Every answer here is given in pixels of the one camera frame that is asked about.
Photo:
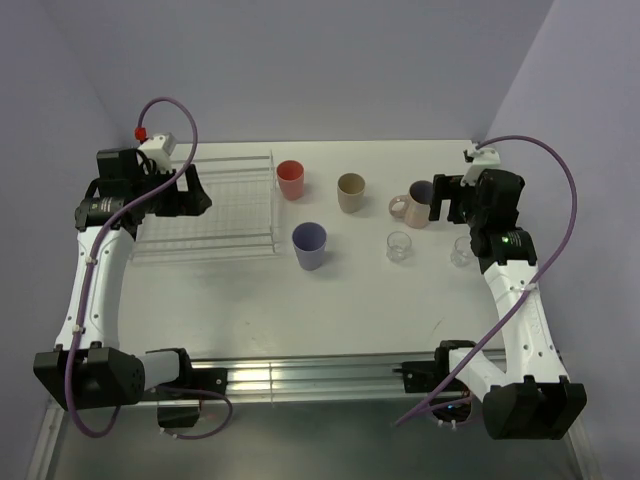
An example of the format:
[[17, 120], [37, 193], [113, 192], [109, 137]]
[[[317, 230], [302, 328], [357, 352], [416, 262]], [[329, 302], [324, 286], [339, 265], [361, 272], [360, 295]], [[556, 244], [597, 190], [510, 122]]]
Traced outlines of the pink ceramic mug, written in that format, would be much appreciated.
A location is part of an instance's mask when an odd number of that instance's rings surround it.
[[433, 184], [427, 180], [412, 183], [406, 195], [394, 197], [388, 205], [389, 214], [408, 227], [424, 229], [429, 224]]

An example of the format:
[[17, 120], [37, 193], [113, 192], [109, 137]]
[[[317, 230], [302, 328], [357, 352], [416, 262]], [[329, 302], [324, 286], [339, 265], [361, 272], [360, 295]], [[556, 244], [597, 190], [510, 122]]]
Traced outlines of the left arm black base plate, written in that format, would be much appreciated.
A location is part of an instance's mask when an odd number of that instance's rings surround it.
[[[194, 369], [189, 384], [183, 386], [176, 382], [173, 387], [185, 388], [189, 390], [206, 390], [225, 395], [228, 384], [228, 370], [226, 368], [203, 368]], [[155, 392], [145, 392], [143, 401], [180, 401], [180, 400], [204, 400], [205, 397], [193, 393], [176, 393], [157, 389]]]

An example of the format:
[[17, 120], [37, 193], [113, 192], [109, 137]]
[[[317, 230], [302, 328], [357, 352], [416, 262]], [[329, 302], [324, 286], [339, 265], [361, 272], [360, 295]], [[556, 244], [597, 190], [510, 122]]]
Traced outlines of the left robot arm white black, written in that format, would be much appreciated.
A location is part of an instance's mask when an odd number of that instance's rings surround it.
[[212, 201], [193, 164], [163, 171], [135, 148], [101, 150], [96, 160], [99, 175], [74, 214], [78, 262], [66, 318], [53, 349], [36, 354], [34, 374], [65, 410], [134, 405], [157, 386], [183, 399], [195, 386], [186, 350], [121, 351], [119, 304], [143, 220], [197, 217]]

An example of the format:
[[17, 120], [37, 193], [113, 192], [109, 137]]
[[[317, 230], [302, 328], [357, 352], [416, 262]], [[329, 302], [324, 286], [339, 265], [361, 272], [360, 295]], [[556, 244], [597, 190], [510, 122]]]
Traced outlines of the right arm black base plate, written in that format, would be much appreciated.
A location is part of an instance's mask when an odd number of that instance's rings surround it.
[[393, 372], [401, 376], [406, 394], [429, 393], [447, 376], [435, 360], [402, 362]]

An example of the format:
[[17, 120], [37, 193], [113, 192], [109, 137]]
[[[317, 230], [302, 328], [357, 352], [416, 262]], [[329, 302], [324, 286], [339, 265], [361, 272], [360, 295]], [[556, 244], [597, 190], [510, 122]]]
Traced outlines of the beige plastic cup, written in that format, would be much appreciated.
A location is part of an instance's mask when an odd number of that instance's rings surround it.
[[366, 182], [357, 173], [345, 173], [337, 181], [337, 197], [341, 210], [352, 214], [361, 208]]

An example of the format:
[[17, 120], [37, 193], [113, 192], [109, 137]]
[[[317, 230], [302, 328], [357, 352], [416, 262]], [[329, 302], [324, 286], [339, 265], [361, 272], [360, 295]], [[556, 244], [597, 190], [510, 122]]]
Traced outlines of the purple plastic cup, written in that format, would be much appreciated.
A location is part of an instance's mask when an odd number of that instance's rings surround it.
[[305, 271], [318, 269], [324, 261], [327, 232], [315, 222], [301, 223], [292, 232], [292, 243], [300, 267]]

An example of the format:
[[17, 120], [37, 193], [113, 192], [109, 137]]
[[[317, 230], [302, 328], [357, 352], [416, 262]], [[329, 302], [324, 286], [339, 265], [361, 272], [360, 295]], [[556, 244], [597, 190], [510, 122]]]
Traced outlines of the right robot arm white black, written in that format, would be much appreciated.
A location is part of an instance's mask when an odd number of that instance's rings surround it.
[[471, 250], [499, 315], [506, 368], [483, 354], [484, 341], [448, 340], [435, 352], [433, 378], [443, 391], [460, 383], [481, 402], [484, 425], [496, 440], [558, 440], [587, 403], [555, 349], [538, 289], [539, 267], [531, 235], [518, 227], [522, 177], [485, 169], [473, 183], [439, 174], [433, 180], [430, 220], [440, 217], [470, 229]]

